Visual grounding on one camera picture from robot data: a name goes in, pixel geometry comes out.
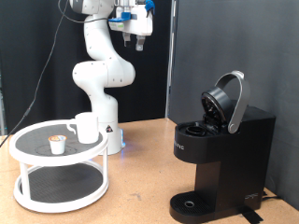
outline coffee maker lid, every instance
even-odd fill
[[[237,78],[240,83],[239,98],[235,107],[223,91],[227,83],[234,78]],[[249,98],[250,86],[245,80],[244,74],[239,71],[233,71],[222,76],[215,87],[203,92],[202,104],[209,117],[217,119],[221,124],[228,123],[228,132],[235,133],[249,104]]]

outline white mug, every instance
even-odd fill
[[[78,141],[82,144],[95,143],[99,139],[97,116],[93,112],[77,114],[74,119],[69,120],[66,128],[76,134],[75,129],[70,124],[77,125]]]

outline blue light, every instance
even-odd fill
[[[125,147],[125,142],[123,141],[123,129],[121,129],[121,147]]]

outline black wall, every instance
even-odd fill
[[[19,122],[34,98],[61,18],[57,2],[0,1],[0,60],[8,131]],[[135,51],[135,35],[132,48],[127,49],[122,33],[110,32],[115,50],[136,71],[131,86],[106,89],[119,102],[119,122],[164,117],[171,0],[155,4],[153,34],[147,38],[143,52]],[[86,18],[74,13],[70,6],[66,14],[79,21]],[[89,60],[83,25],[64,19],[36,103],[20,128],[45,120],[71,119],[77,113],[90,111],[87,95],[72,78],[76,63]]]
[[[299,209],[299,1],[179,0],[170,119],[203,116],[201,94],[242,71],[250,105],[277,116],[266,186]],[[228,85],[238,95],[237,82]]]

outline black backdrop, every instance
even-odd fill
[[[18,123],[34,98],[61,18],[57,2],[0,1],[0,60],[8,131]],[[171,0],[155,1],[155,5],[153,34],[146,39],[143,52],[135,51],[135,35],[128,49],[123,46],[120,32],[110,32],[115,50],[136,71],[131,86],[106,89],[119,102],[119,122],[164,117]],[[80,21],[86,17],[74,13],[70,6],[66,14]],[[91,60],[85,49],[82,27],[63,20],[36,103],[20,128],[45,120],[71,119],[77,113],[91,110],[87,95],[72,78],[76,63]]]

